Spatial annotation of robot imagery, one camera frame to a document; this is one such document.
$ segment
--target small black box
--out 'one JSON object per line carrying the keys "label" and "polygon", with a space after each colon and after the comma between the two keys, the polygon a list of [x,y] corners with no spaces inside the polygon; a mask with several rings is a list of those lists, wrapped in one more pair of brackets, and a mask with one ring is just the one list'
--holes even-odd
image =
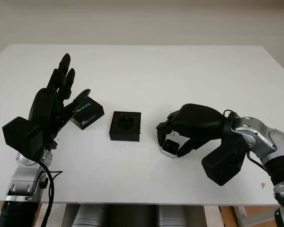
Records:
{"label": "small black box", "polygon": [[110,125],[111,140],[140,141],[141,113],[114,111]]}
{"label": "small black box", "polygon": [[71,121],[83,130],[103,115],[103,107],[90,97],[86,97],[82,106],[76,110],[76,114],[71,118]]}

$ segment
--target robotic arm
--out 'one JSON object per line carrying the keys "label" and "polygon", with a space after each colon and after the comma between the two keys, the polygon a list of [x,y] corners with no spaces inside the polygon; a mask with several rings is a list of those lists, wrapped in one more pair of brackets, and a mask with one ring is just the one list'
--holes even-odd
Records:
{"label": "robotic arm", "polygon": [[[166,140],[172,131],[190,138],[182,147]],[[206,175],[224,185],[241,169],[245,155],[264,169],[274,184],[274,196],[281,207],[275,212],[279,227],[284,226],[284,133],[271,129],[253,117],[239,117],[231,111],[228,117],[203,105],[186,104],[157,126],[159,145],[170,155],[181,157],[210,140],[221,139],[221,145],[202,160]],[[254,152],[261,163],[250,158]]]}
{"label": "robotic arm", "polygon": [[48,170],[52,149],[57,147],[54,139],[90,93],[86,89],[64,106],[63,101],[70,98],[75,77],[74,69],[68,71],[70,62],[71,58],[66,54],[59,67],[54,69],[47,87],[36,94],[28,120],[16,117],[2,128],[6,144],[18,154],[17,168],[1,209],[0,227],[33,226],[49,178],[49,204],[41,225],[46,226],[54,195],[53,178]]}

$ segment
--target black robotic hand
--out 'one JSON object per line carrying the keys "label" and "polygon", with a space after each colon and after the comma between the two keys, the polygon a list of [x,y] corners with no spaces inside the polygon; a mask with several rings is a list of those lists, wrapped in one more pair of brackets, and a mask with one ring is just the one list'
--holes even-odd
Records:
{"label": "black robotic hand", "polygon": [[90,93],[90,89],[86,89],[64,106],[63,101],[71,96],[75,77],[74,69],[68,71],[70,62],[69,54],[65,54],[59,67],[53,70],[47,87],[37,92],[28,120],[16,117],[3,126],[6,144],[28,159],[39,161],[44,149],[56,148],[54,138],[58,131],[74,116],[75,110]]}
{"label": "black robotic hand", "polygon": [[[164,151],[181,157],[210,140],[221,139],[221,145],[203,158],[202,165],[210,179],[224,185],[240,171],[249,151],[243,137],[231,130],[236,117],[234,112],[225,117],[210,107],[186,104],[157,126],[159,145]],[[172,131],[190,139],[179,148],[178,143],[166,140]]]}

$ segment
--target white table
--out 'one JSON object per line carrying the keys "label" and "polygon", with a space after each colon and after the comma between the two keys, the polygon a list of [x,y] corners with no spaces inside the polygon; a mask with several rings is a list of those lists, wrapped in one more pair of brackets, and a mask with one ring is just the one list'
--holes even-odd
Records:
{"label": "white table", "polygon": [[[76,70],[72,97],[91,88],[105,115],[83,131],[69,122],[59,133],[50,169],[64,172],[55,202],[277,204],[269,176],[247,159],[222,187],[207,178],[201,159],[218,140],[171,159],[155,130],[170,112],[197,103],[284,131],[284,69],[261,46],[9,46],[0,54],[0,200],[16,167],[1,127],[28,117],[66,52]],[[140,142],[109,139],[113,111],[142,113]]]}

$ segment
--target white wall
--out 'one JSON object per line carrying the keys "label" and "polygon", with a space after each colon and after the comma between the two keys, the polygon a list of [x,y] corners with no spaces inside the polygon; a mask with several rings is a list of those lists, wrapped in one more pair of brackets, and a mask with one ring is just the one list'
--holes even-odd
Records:
{"label": "white wall", "polygon": [[11,43],[257,44],[284,67],[284,0],[0,0]]}

